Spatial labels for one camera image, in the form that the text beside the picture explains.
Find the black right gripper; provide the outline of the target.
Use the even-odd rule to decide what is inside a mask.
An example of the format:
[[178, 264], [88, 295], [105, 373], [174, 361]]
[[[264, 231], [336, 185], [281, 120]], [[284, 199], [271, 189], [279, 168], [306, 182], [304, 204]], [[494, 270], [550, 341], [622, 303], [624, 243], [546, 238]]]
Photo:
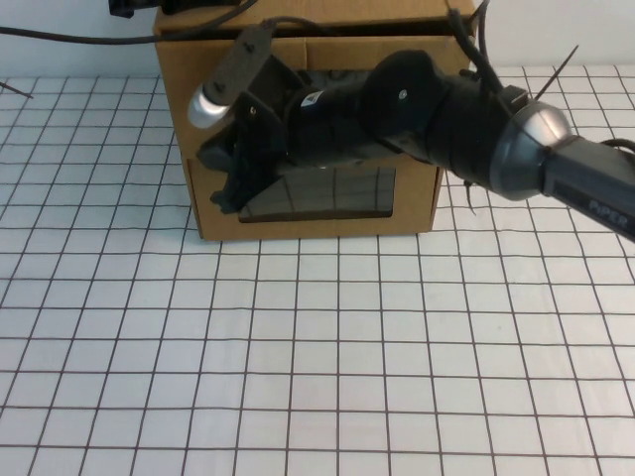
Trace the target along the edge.
[[279, 180], [288, 152], [285, 113], [300, 77], [280, 59], [269, 56], [237, 99], [236, 132], [221, 132], [204, 142], [198, 160], [209, 170], [227, 173], [210, 201], [223, 214], [239, 212], [253, 197]]

